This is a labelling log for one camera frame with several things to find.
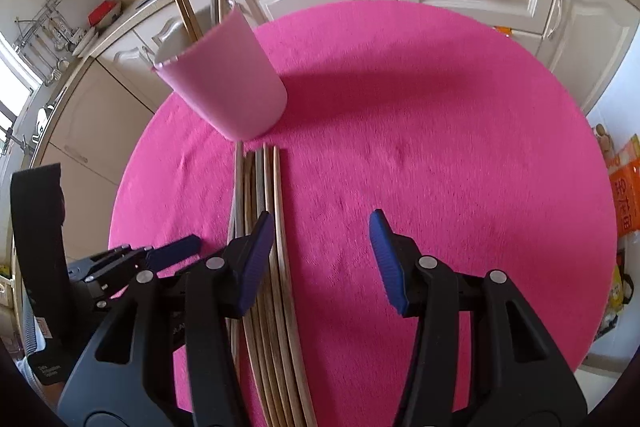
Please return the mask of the pink cup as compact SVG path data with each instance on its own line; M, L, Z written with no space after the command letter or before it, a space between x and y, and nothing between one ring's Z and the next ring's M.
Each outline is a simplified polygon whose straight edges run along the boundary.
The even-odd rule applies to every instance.
M153 70L229 141L250 141L283 115L288 94L254 30L238 9L213 25L210 9L195 13L203 37L191 42L174 28L155 53Z

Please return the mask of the window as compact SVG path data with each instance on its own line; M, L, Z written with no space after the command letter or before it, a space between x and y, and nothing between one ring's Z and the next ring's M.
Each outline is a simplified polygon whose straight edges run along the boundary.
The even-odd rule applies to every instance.
M32 132L21 134L29 103L42 82L26 66L21 57L1 36L1 155L8 155L15 145L25 155L32 156L35 144Z

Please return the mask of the orange snack bag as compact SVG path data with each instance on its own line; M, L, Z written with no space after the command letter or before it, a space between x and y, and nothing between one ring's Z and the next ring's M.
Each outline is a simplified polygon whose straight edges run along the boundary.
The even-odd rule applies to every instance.
M620 237L639 231L639 154L639 137L634 134L608 163Z

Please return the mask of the pink round tablecloth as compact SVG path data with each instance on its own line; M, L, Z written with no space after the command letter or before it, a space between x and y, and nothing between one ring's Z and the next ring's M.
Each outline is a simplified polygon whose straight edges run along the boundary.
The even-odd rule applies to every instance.
M257 38L288 91L282 161L296 319L317 421L387 426L416 324L385 295L368 235L381 209L463 273L499 269L567 363L586 354L615 260L600 148L532 54L422 4L297 12Z

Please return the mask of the red lid container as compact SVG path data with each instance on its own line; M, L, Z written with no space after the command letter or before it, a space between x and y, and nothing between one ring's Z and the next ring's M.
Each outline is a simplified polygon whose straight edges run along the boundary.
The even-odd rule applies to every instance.
M105 0L99 4L89 15L88 23L91 27L96 26L112 9L120 5L119 1Z

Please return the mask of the lower base cabinets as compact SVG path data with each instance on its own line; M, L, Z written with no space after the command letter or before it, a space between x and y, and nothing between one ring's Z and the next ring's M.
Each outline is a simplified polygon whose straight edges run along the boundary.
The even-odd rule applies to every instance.
M232 0L258 26L315 5L346 0ZM639 27L639 0L402 0L447 9L512 31L517 43L589 110L613 79ZM152 62L180 25L172 0L123 15L61 92L35 155L60 164L67 217L66 258L107 245L116 191L127 162L169 88Z

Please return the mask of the wall utensil rack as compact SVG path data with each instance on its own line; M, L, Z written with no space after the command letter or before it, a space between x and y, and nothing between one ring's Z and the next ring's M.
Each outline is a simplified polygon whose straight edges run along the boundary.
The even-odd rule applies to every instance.
M72 26L60 11L61 0L48 0L32 17L14 18L13 49L46 87L70 69L84 28Z

